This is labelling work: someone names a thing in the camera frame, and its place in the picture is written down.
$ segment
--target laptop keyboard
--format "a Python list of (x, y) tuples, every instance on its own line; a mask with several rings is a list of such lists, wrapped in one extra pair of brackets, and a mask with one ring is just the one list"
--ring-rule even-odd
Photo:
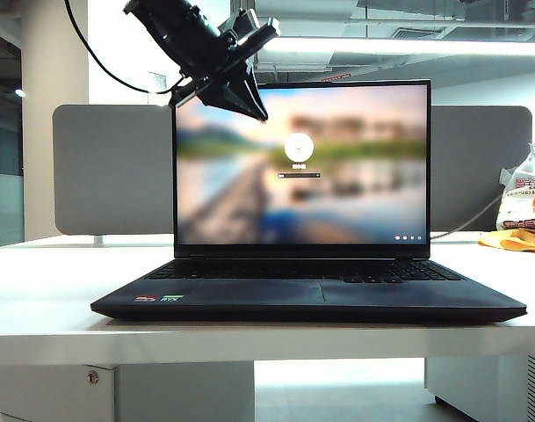
[(403, 283), (409, 280), (460, 280), (430, 261), (387, 262), (352, 259), (176, 259), (150, 279), (331, 279), (346, 283)]

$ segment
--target laptop touchpad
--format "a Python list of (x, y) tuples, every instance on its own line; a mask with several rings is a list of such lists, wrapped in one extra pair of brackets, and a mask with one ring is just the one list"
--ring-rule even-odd
[(318, 280), (202, 279), (184, 304), (316, 304), (323, 303)]

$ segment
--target laptop hinge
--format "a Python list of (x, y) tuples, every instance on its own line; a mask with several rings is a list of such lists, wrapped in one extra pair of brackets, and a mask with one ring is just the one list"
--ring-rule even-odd
[(413, 261), (424, 261), (425, 258), (396, 258), (394, 261), (395, 262), (413, 262)]

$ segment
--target yellow cloth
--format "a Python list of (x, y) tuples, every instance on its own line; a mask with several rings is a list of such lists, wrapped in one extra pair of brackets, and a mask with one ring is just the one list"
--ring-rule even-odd
[(525, 229), (498, 230), (483, 233), (479, 244), (509, 251), (535, 251), (535, 233)]

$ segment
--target user avatar icon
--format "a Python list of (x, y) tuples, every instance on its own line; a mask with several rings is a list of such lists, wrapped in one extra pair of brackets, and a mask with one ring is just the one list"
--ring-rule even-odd
[(304, 163), (314, 152), (312, 138), (301, 132), (289, 135), (285, 140), (285, 154), (295, 163)]

